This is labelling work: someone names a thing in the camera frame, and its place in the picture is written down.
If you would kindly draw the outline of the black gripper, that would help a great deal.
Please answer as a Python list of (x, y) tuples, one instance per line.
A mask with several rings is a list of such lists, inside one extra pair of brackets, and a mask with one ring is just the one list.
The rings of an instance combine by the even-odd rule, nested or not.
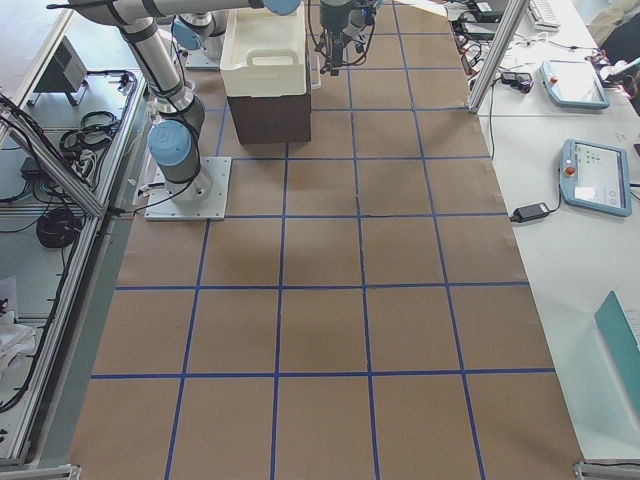
[(349, 25), (351, 2), (321, 2), (320, 23), (330, 46), (344, 46), (344, 29)]

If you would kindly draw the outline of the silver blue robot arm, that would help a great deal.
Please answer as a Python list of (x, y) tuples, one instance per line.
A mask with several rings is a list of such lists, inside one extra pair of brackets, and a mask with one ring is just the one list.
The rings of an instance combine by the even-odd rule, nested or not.
[(161, 168), (169, 183), (182, 191), (200, 175), (198, 153), (199, 135), (204, 122), (204, 107), (188, 88), (163, 46), (156, 20), (177, 16), (185, 20), (189, 15), (208, 15), (234, 9), (267, 9), (285, 16), (300, 5), (298, 1), (69, 1), (51, 4), (53, 9), (70, 9), (96, 24), (118, 28), (128, 44), (150, 90), (155, 96), (160, 116), (177, 124), (180, 133), (191, 141), (186, 157), (175, 167)]

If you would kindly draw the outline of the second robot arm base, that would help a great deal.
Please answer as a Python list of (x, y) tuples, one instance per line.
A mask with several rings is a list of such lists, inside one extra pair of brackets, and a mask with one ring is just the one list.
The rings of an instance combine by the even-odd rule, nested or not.
[(214, 11), (178, 15), (172, 34), (179, 47), (186, 51), (186, 68), (215, 70), (220, 67), (227, 13)]

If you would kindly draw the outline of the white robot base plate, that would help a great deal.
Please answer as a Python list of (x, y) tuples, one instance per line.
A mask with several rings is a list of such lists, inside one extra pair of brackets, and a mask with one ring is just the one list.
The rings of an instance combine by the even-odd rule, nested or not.
[(193, 183), (182, 193), (177, 184), (166, 184), (163, 173), (154, 166), (153, 183), (160, 183), (149, 191), (151, 206), (143, 212), (152, 221), (223, 220), (226, 214), (231, 176), (230, 157), (202, 157), (201, 170)]

